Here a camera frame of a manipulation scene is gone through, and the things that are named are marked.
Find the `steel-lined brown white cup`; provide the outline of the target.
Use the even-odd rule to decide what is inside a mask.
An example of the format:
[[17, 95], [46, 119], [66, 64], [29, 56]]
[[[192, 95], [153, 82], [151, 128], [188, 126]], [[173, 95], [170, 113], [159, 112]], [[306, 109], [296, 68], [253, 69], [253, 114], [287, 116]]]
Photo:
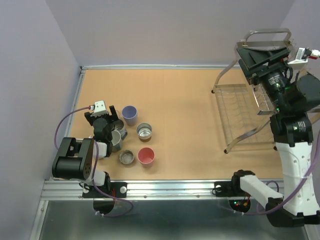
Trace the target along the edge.
[[141, 141], [149, 141], [152, 138], [152, 126], [149, 123], [140, 123], [136, 128], [136, 133]]

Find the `metal wire dish rack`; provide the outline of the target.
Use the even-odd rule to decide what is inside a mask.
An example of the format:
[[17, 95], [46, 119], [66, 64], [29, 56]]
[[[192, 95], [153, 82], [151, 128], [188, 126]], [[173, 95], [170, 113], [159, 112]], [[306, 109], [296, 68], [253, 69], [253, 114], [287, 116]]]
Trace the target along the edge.
[[[262, 28], [249, 31], [235, 48], [249, 47], [257, 50], [275, 50], [288, 47], [290, 56], [296, 53], [288, 28]], [[211, 92], [216, 97], [227, 154], [236, 147], [272, 145], [270, 116], [273, 106], [261, 85], [249, 85], [244, 75], [236, 77], [241, 83], [222, 84], [222, 77], [238, 65], [240, 57], [235, 53], [233, 61], [217, 76]]]

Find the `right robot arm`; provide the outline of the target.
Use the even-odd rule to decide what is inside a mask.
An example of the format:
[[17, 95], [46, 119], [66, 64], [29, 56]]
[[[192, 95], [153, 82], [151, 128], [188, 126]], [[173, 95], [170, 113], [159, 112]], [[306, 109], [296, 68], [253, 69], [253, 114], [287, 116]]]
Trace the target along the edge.
[[292, 66], [318, 59], [320, 52], [299, 48], [293, 61], [290, 50], [257, 50], [238, 47], [239, 65], [251, 85], [261, 84], [275, 114], [270, 128], [280, 155], [284, 192], [274, 191], [249, 170], [236, 171], [230, 182], [231, 192], [244, 192], [264, 208], [263, 214], [274, 227], [301, 227], [320, 222], [320, 207], [315, 197], [311, 160], [313, 128], [308, 111], [320, 104], [320, 81], [312, 74], [293, 73]]

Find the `purple plastic cup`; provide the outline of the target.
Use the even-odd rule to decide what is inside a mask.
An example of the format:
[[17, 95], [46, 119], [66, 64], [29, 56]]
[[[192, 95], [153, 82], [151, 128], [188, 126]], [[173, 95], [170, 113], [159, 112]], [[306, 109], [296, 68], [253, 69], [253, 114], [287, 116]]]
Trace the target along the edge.
[[127, 105], [122, 109], [122, 117], [128, 126], [135, 126], [138, 122], [138, 110], [132, 105]]

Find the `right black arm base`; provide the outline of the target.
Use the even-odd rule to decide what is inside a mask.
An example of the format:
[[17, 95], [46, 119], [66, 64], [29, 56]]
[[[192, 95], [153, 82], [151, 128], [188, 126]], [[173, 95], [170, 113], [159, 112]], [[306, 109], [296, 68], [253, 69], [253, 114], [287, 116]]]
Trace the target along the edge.
[[240, 188], [239, 183], [231, 180], [216, 181], [214, 183], [213, 192], [216, 197], [244, 197], [246, 192]]

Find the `grey ceramic mug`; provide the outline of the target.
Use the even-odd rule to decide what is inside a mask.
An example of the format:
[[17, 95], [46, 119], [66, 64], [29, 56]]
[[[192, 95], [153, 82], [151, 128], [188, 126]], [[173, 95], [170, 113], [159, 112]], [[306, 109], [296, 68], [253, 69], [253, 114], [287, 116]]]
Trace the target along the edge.
[[120, 151], [123, 148], [123, 140], [121, 133], [117, 130], [113, 130], [111, 132], [112, 134], [112, 152], [116, 153]]

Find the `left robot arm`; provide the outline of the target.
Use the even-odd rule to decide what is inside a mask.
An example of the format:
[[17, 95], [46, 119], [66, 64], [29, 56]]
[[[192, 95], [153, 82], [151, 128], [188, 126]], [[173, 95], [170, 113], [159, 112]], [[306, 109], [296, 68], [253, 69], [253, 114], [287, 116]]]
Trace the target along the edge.
[[85, 110], [84, 117], [93, 127], [93, 137], [77, 140], [75, 137], [64, 137], [57, 144], [57, 133], [60, 122], [54, 134], [54, 146], [57, 149], [52, 164], [52, 176], [64, 180], [77, 180], [83, 185], [94, 188], [100, 197], [113, 194], [110, 176], [105, 171], [98, 171], [92, 165], [92, 159], [108, 158], [113, 152], [113, 135], [115, 122], [119, 120], [113, 105], [106, 108], [103, 101], [76, 109], [66, 116]]

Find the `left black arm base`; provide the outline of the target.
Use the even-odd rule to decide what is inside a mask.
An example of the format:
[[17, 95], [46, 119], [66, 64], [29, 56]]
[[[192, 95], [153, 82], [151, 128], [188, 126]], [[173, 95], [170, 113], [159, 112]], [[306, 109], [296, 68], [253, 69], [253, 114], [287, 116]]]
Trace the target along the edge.
[[[97, 188], [105, 194], [116, 198], [127, 197], [128, 183], [124, 181], [112, 181], [110, 186], [98, 186]], [[105, 196], [98, 192], [93, 186], [85, 186], [82, 190], [82, 197], [85, 199], [104, 198]]]

